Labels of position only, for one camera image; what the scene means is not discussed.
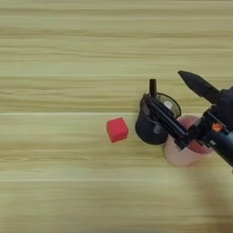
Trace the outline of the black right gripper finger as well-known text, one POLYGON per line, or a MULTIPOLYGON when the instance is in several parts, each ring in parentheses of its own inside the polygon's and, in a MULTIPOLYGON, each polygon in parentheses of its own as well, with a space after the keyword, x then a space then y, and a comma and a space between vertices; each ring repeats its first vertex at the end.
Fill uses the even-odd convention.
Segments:
POLYGON ((187 71, 178 71, 178 74, 181 76, 187 87, 198 96, 204 97, 211 104, 217 103, 219 91, 204 78, 187 71))

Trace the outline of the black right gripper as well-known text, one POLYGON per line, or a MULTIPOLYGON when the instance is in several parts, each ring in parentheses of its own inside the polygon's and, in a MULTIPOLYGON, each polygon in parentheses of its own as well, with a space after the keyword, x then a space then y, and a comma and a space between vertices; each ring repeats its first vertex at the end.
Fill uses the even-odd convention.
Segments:
POLYGON ((202 117, 187 130, 156 98, 145 95, 144 99, 150 117, 174 138, 180 149, 184 149, 196 140, 206 147, 211 147, 233 167, 233 122, 220 115, 216 106, 205 111, 202 117))

